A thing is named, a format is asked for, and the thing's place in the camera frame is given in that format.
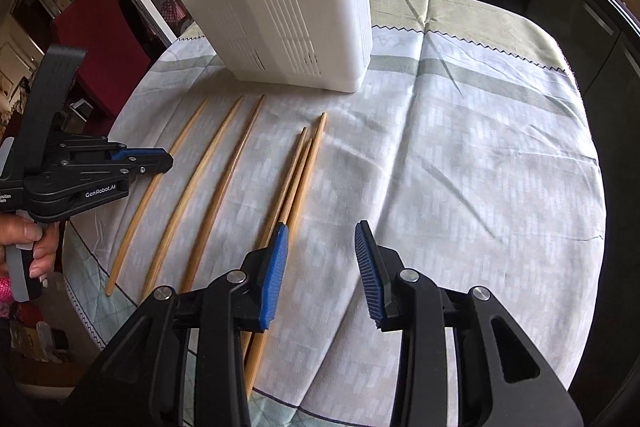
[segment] red chair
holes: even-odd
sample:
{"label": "red chair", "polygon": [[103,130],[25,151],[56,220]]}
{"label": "red chair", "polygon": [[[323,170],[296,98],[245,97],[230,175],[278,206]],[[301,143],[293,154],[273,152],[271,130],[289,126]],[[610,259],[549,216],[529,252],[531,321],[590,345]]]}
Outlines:
{"label": "red chair", "polygon": [[53,29],[57,43],[87,50],[77,80],[95,108],[84,132],[108,134],[151,60],[118,0],[75,0],[53,20]]}

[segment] patterned tablecloth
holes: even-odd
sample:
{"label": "patterned tablecloth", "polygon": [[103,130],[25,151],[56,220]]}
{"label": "patterned tablecloth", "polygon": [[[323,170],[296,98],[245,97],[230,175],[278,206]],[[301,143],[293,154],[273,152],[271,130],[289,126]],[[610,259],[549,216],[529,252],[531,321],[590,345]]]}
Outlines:
{"label": "patterned tablecloth", "polygon": [[[238,82],[195,25],[155,63],[112,139],[169,149],[204,98],[209,105],[162,178],[111,298],[104,284],[148,179],[68,227],[68,292],[98,344],[135,308],[183,188],[244,94],[162,267],[158,283],[179,285],[230,151],[266,93],[194,286],[238,267],[254,248],[300,129],[327,111],[250,401],[254,425],[388,425],[399,334],[376,331],[367,316],[353,253],[361,219],[438,285],[490,288],[569,385],[593,316],[605,208],[582,100],[560,49],[533,23],[471,0],[371,0],[371,9],[371,64],[355,94]],[[191,352],[187,425],[194,361]]]}

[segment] fingernail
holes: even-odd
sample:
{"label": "fingernail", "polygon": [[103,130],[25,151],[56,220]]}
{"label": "fingernail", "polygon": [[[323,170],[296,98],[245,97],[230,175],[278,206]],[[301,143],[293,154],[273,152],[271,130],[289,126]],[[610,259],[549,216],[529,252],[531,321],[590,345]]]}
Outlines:
{"label": "fingernail", "polygon": [[26,237],[28,241],[39,241],[42,238],[42,230],[38,225],[34,225],[33,223],[25,223],[24,237]]}

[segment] table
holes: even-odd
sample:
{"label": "table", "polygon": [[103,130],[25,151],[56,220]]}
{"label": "table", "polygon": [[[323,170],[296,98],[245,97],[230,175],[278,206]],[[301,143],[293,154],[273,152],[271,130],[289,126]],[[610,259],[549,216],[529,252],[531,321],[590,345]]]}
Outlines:
{"label": "table", "polygon": [[[196,288],[238,267],[254,248],[297,134],[327,111],[250,400],[254,425],[388,425],[399,333],[376,331],[367,315],[353,253],[361,219],[381,245],[439,286],[491,289],[565,386],[587,340],[604,250],[604,193],[582,100],[555,41],[526,19],[471,0],[370,4],[373,52],[356,94],[238,82],[192,26],[147,73],[110,135],[132,147],[169,149],[210,100],[164,175],[111,298],[104,295],[108,270],[149,180],[139,179],[126,200],[76,216],[65,235],[68,293],[103,346],[135,308],[172,210],[238,95],[247,100],[188,205],[159,284],[179,285],[258,96],[268,95],[265,108]],[[194,361],[189,353],[187,425]],[[456,425],[450,395],[449,423]]]}

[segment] green stripe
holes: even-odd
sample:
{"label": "green stripe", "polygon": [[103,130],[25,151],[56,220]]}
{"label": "green stripe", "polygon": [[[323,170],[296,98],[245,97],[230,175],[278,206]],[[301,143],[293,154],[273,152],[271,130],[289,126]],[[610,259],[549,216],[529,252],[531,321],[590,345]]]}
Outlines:
{"label": "green stripe", "polygon": [[154,73],[169,73],[170,71],[189,70],[191,68],[206,68],[217,55],[203,55],[202,57],[182,58],[181,60],[158,60],[151,71]]}
{"label": "green stripe", "polygon": [[492,94],[504,96],[517,102],[526,103],[539,109],[560,114],[571,118],[577,118],[583,124],[580,111],[572,102],[561,100],[548,94],[542,94],[529,87],[518,86],[506,80],[494,78],[477,71],[467,70],[446,60],[439,58],[424,58],[416,60],[409,57],[392,57],[389,55],[372,55],[369,69],[373,71],[392,71],[394,73],[412,74],[437,74],[449,78],[454,85],[465,84],[476,89],[482,89]]}

